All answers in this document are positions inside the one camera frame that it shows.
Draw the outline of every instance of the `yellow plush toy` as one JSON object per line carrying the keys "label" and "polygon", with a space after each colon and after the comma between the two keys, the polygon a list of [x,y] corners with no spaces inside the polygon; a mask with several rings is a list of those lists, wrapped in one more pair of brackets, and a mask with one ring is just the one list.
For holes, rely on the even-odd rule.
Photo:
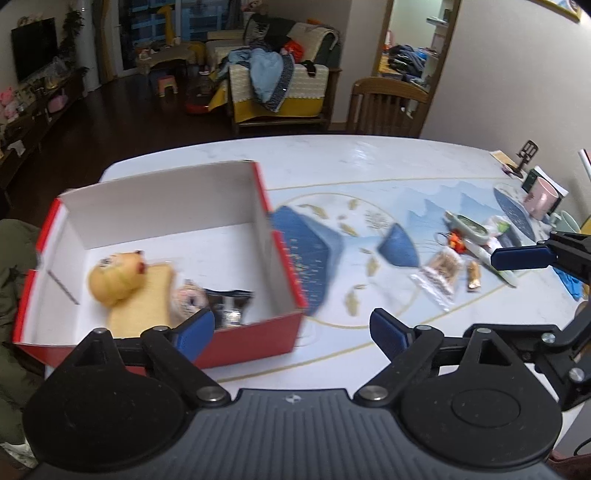
{"label": "yellow plush toy", "polygon": [[145,283],[143,252],[113,254],[102,259],[88,275],[92,296],[106,307],[125,300]]}

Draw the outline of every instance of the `picture frame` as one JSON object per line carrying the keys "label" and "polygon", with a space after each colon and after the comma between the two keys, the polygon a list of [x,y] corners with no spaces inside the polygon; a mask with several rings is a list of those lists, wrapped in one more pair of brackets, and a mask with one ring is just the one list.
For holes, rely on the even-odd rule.
{"label": "picture frame", "polygon": [[574,0],[534,0],[575,22],[581,20],[581,7]]}

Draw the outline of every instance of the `wall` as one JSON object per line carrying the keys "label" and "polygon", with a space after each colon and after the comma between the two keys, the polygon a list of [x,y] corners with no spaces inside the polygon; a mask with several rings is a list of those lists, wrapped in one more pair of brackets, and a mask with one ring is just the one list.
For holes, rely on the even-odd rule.
{"label": "wall", "polygon": [[369,77],[374,69],[375,54],[386,14],[387,0],[353,0],[345,46],[341,56],[340,80],[336,90],[332,121],[345,122],[349,110],[351,88],[356,80]]}
{"label": "wall", "polygon": [[430,47],[435,25],[427,17],[438,17],[441,0],[394,0],[389,29],[394,43],[413,47]]}
{"label": "wall", "polygon": [[463,0],[422,137],[503,150],[527,139],[534,159],[570,190],[581,222],[591,188],[577,156],[591,148],[591,19],[580,24],[526,0]]}
{"label": "wall", "polygon": [[43,14],[43,18],[55,17],[59,42],[68,3],[69,0],[12,0],[0,10],[0,92],[18,84],[10,34],[17,27],[18,19],[37,13]]}
{"label": "wall", "polygon": [[305,22],[314,18],[344,34],[352,0],[268,0],[269,14]]}

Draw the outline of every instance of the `pink mug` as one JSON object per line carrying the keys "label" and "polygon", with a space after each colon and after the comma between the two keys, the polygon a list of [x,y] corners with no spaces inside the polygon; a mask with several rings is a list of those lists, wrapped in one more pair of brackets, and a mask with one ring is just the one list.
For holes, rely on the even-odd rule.
{"label": "pink mug", "polygon": [[550,183],[538,177],[523,201],[525,210],[536,220],[542,220],[552,205],[558,200],[558,193]]}

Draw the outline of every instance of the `television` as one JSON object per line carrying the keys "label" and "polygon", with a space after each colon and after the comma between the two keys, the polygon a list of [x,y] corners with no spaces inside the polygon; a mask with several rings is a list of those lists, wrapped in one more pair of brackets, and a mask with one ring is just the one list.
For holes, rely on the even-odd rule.
{"label": "television", "polygon": [[56,19],[48,18],[12,30],[12,53],[19,82],[41,70],[58,53]]}

